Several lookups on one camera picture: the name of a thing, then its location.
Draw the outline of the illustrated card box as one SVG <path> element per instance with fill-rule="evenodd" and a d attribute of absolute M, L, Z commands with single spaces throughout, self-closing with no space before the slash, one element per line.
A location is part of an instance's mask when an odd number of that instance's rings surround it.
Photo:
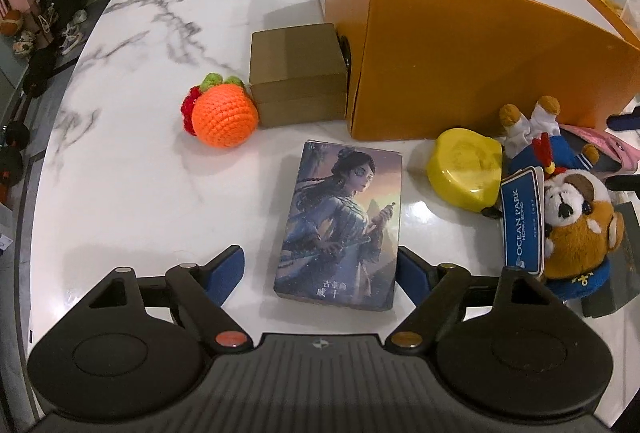
<path fill-rule="evenodd" d="M 391 309 L 401 181 L 401 153 L 306 142 L 274 292 L 365 311 Z"/>

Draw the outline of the yellow plastic case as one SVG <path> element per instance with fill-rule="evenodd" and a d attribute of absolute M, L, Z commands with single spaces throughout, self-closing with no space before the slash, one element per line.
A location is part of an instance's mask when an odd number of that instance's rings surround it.
<path fill-rule="evenodd" d="M 502 178 L 502 146 L 495 138 L 463 128 L 442 132 L 426 164 L 434 192 L 465 211 L 495 205 Z"/>

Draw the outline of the red panda plush toy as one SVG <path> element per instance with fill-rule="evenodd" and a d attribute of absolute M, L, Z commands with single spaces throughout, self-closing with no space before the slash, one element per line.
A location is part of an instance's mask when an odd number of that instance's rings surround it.
<path fill-rule="evenodd" d="M 549 95 L 539 98 L 529 117 L 513 104 L 500 108 L 506 131 L 501 183 L 527 167 L 544 170 L 544 270 L 534 277 L 568 301 L 588 297 L 608 280 L 608 253 L 622 243 L 625 222 L 591 173 L 598 149 L 587 144 L 575 152 L 561 134 L 559 113 L 558 100 Z"/>

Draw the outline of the brown cardboard box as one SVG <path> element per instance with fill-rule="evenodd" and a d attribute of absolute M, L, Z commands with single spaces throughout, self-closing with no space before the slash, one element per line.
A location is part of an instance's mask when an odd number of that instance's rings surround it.
<path fill-rule="evenodd" d="M 264 128 L 344 119 L 347 66 L 334 27 L 313 24 L 252 34 L 250 95 Z"/>

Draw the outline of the blue Ocean Park tag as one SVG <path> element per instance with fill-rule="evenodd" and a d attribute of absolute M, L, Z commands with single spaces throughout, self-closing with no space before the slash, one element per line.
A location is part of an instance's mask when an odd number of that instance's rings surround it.
<path fill-rule="evenodd" d="M 544 270 L 544 170 L 527 167 L 500 185 L 504 264 L 540 276 Z"/>

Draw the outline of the orange crochet fruit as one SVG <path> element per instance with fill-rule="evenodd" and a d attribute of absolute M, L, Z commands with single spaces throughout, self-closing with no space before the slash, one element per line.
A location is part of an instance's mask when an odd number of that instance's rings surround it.
<path fill-rule="evenodd" d="M 180 112 L 186 133 L 215 148 L 233 148 L 246 142 L 259 122 L 258 111 L 242 80 L 209 72 L 192 86 Z"/>

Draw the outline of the pink cloth item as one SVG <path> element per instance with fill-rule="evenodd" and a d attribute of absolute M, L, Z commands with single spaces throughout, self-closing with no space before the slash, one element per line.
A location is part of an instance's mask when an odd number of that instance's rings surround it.
<path fill-rule="evenodd" d="M 600 159 L 593 169 L 602 178 L 617 174 L 634 174 L 638 171 L 639 149 L 621 138 L 608 132 L 569 124 L 561 124 L 560 128 L 562 135 L 576 152 L 586 144 L 598 149 Z"/>

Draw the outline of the large orange storage box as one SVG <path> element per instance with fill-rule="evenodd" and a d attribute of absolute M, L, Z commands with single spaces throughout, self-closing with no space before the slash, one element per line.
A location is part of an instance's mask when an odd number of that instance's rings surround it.
<path fill-rule="evenodd" d="M 348 43 L 360 141 L 492 133 L 499 108 L 551 95 L 602 128 L 639 91 L 639 41 L 601 0 L 320 0 Z"/>

